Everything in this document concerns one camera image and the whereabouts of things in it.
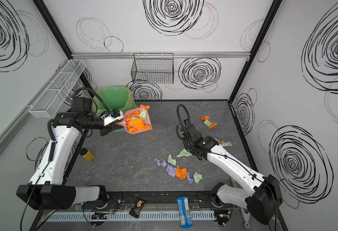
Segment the blue snack packet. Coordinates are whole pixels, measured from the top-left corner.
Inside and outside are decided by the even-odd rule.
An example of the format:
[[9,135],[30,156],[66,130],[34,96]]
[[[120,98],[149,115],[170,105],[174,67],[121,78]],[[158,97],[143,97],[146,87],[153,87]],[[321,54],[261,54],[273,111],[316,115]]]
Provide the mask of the blue snack packet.
[[193,226],[191,211],[188,204],[188,197],[176,199],[179,209],[180,227],[187,229]]

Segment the green scrap near right wall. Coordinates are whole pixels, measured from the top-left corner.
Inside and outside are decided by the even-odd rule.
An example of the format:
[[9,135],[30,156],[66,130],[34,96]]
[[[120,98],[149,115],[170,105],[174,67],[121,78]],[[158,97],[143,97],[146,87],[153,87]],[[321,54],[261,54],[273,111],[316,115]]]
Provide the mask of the green scrap near right wall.
[[220,144],[222,147],[232,147],[232,143],[230,141]]

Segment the large orange crumpled scrap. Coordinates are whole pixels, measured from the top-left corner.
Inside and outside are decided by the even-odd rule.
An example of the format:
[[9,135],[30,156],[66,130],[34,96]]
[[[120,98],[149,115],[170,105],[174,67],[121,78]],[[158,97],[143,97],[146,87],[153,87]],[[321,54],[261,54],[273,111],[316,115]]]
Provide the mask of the large orange crumpled scrap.
[[146,131],[152,129],[150,125],[144,124],[144,121],[141,118],[132,119],[128,125],[127,129],[129,133],[137,133],[141,131]]

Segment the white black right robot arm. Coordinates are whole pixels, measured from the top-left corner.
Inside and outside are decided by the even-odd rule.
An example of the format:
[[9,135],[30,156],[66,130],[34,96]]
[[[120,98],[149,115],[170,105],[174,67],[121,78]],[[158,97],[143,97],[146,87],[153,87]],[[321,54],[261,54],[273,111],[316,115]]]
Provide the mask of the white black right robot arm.
[[176,133],[193,156],[215,164],[240,185],[240,188],[226,184],[217,186],[215,195],[219,201],[247,209],[264,225],[270,223],[283,203],[279,181],[273,175],[266,177],[251,169],[232,156],[216,139],[203,137],[191,123],[178,124]]

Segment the green scrap right cluster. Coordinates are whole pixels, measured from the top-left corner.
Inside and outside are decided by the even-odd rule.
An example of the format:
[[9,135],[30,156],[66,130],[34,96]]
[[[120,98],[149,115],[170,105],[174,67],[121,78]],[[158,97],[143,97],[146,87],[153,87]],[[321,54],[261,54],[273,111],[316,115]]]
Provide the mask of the green scrap right cluster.
[[205,120],[204,124],[209,127],[211,124],[213,124],[213,122],[211,122],[210,120]]

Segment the pink plastic dustpan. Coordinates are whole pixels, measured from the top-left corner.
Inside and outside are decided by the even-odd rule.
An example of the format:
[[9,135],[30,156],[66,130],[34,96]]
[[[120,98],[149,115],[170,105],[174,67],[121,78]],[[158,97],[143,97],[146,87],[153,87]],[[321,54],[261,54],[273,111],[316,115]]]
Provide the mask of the pink plastic dustpan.
[[146,106],[127,111],[123,116],[123,121],[118,122],[117,125],[123,126],[129,134],[138,134],[152,130]]

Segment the yellow bottle black cap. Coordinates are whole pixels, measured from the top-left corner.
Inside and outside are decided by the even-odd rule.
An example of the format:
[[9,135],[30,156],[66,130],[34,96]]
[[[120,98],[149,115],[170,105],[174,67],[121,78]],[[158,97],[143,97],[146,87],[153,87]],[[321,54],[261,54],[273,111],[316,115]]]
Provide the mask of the yellow bottle black cap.
[[85,158],[88,162],[92,162],[95,158],[95,156],[86,148],[80,149],[79,155]]

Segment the black snack packet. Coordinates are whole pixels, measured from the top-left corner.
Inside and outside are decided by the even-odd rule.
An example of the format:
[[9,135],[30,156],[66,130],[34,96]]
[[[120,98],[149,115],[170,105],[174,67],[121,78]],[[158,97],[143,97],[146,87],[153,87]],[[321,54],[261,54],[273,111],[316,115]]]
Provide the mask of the black snack packet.
[[143,206],[145,205],[146,200],[143,200],[141,198],[137,198],[134,205],[132,206],[132,208],[129,211],[129,215],[131,215],[132,217],[138,219],[139,215],[140,215],[140,211],[142,210]]

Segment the purple scrap back left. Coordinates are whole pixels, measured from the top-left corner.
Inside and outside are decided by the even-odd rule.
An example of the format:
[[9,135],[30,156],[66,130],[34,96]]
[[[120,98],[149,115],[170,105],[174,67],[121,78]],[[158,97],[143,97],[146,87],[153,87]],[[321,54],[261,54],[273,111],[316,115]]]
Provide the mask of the purple scrap back left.
[[156,161],[156,163],[157,163],[157,165],[158,166],[160,166],[160,167],[167,167],[167,163],[166,163],[166,161],[160,161],[160,160],[158,160],[158,159],[154,159],[155,161]]

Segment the purple paper scrap centre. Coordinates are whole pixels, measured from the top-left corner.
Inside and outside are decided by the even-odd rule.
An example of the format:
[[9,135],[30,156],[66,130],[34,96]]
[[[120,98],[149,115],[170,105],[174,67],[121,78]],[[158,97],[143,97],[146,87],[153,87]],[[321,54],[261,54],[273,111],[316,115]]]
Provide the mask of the purple paper scrap centre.
[[172,165],[167,165],[166,171],[171,177],[176,177],[177,168],[173,167]]

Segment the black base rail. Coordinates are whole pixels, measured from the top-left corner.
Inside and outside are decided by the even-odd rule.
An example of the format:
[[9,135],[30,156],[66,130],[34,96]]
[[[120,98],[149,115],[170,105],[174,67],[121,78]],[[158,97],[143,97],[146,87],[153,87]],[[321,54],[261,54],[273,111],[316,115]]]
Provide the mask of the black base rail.
[[112,202],[108,208],[120,209],[122,205],[132,205],[137,199],[142,199],[146,204],[175,204],[177,198],[187,197],[189,205],[195,205],[199,208],[226,209],[227,204],[248,210],[254,208],[271,208],[273,201],[266,203],[266,199],[261,198],[261,194],[252,197],[244,194],[234,194],[231,197],[230,191],[219,190],[219,193],[213,191],[167,191],[167,192],[104,192],[96,203]]

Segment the small green scrap front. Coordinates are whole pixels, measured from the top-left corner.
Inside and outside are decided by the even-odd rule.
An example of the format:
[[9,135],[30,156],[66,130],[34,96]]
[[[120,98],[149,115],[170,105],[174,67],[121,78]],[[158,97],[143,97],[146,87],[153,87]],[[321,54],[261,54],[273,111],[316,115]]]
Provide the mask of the small green scrap front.
[[195,183],[198,184],[203,179],[203,176],[201,174],[195,172],[193,174],[193,178],[194,178]]

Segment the light green crumpled scrap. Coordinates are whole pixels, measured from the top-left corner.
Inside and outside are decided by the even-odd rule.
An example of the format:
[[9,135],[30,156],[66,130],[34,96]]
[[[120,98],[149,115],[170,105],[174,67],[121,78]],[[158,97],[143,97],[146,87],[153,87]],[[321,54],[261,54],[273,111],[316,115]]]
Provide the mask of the light green crumpled scrap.
[[190,156],[192,156],[192,154],[188,152],[186,149],[183,149],[176,157],[190,157]]

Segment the orange scrap front centre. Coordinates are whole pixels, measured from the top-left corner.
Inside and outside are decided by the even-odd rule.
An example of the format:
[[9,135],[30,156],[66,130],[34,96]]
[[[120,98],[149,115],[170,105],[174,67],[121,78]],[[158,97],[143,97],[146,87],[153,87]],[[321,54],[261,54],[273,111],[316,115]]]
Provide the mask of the orange scrap front centre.
[[187,173],[188,173],[187,168],[180,168],[179,166],[176,166],[175,176],[178,177],[179,179],[181,180],[186,179]]

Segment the black corner frame post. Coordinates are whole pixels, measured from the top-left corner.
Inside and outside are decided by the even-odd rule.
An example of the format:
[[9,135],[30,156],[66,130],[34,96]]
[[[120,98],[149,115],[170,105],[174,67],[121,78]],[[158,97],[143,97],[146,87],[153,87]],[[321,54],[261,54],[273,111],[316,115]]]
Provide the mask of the black corner frame post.
[[263,43],[264,39],[266,38],[267,36],[267,33],[269,32],[269,29],[272,25],[272,22],[282,4],[282,0],[274,0],[271,4],[271,7],[263,21],[263,24],[261,26],[261,29],[259,30],[258,34],[257,34],[257,37],[256,37],[256,40],[252,46],[252,49],[250,51],[250,56],[249,58],[247,59],[247,61],[245,62],[245,65],[243,66],[243,69],[241,71],[241,74],[236,82],[236,85],[230,95],[230,98],[228,100],[228,103],[229,104],[232,104],[233,101],[235,100],[236,98],[236,95],[239,91],[239,89],[241,88],[241,85],[244,81],[244,79],[246,78],[246,75],[248,74],[248,71],[254,61],[254,59],[256,58],[256,55],[258,53],[258,50],[259,48],[261,47],[261,44]]

